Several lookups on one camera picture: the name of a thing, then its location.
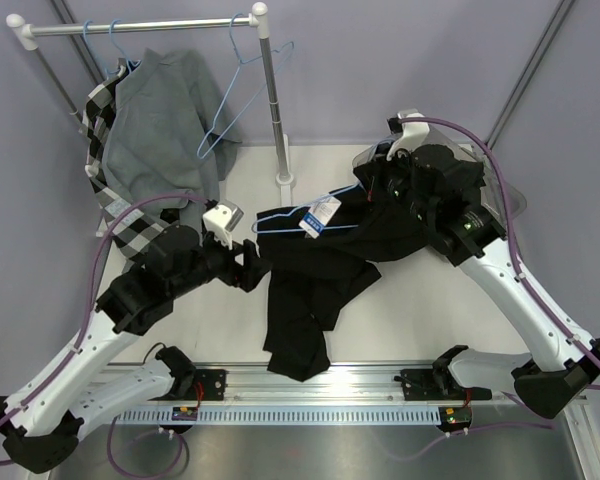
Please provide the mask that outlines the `plain black shirt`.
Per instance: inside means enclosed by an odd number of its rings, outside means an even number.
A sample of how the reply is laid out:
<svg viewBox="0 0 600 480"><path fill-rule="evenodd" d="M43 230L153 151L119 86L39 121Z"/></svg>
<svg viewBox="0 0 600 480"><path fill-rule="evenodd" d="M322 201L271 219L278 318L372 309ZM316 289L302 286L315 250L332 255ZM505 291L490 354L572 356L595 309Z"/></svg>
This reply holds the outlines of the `plain black shirt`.
<svg viewBox="0 0 600 480"><path fill-rule="evenodd" d="M424 248L420 223L392 200L369 196L372 166L354 168L364 189L339 196L341 205L317 238L300 233L256 234L259 253L271 264L267 334L270 372L304 382L330 366L325 332L334 330L341 310L380 280L382 262L401 260ZM286 213L280 207L257 213L256 219ZM262 229L298 226L304 211L260 225Z"/></svg>

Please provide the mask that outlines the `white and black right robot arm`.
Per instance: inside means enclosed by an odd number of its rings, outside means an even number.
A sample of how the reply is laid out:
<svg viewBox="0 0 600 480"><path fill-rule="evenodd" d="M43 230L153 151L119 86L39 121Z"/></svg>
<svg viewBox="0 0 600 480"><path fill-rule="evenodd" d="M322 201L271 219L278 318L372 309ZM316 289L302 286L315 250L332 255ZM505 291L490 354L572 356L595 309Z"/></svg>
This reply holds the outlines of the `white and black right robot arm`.
<svg viewBox="0 0 600 480"><path fill-rule="evenodd" d="M456 345L432 365L442 396L488 389L516 396L534 414L555 418L600 376L600 338L572 320L523 264L513 229L483 202L482 162L442 144L414 150L376 147L370 186L417 220L429 245L471 278L524 341L525 354Z"/></svg>

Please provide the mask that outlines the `blue hanger of black shirt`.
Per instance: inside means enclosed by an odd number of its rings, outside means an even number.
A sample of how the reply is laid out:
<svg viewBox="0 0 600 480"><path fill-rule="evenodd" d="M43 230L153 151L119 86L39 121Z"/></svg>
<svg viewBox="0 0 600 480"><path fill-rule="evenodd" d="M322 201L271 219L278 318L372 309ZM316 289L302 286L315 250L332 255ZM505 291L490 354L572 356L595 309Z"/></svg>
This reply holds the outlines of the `blue hanger of black shirt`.
<svg viewBox="0 0 600 480"><path fill-rule="evenodd" d="M283 234L283 233L300 233L304 231L311 238L317 238L325 230L341 230L346 228L355 228L355 225L344 226L329 226L329 222L333 215L337 212L341 205L339 196L354 191L356 189L364 189L363 184L358 180L355 184L342 187L334 192L324 194L310 202L292 207L286 213L276 213L265 216L261 219L256 219L251 225L251 231L255 234ZM286 229L262 229L260 225L279 218L291 218L295 213L304 211L298 226L295 228Z"/></svg>

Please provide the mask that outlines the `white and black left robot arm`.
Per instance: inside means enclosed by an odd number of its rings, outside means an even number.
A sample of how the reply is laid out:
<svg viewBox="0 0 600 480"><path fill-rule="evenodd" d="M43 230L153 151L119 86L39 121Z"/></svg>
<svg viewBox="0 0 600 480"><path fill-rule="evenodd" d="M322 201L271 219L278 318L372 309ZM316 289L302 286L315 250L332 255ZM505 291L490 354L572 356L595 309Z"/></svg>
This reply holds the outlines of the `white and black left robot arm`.
<svg viewBox="0 0 600 480"><path fill-rule="evenodd" d="M91 432L152 399L182 399L197 383L193 362L175 346L96 389L89 384L119 353L169 316L180 297L214 280L250 292L271 265L256 245L223 244L211 233L170 227L143 259L114 279L86 322L47 366L12 395L0 396L0 434L7 461L31 473L66 460Z"/></svg>

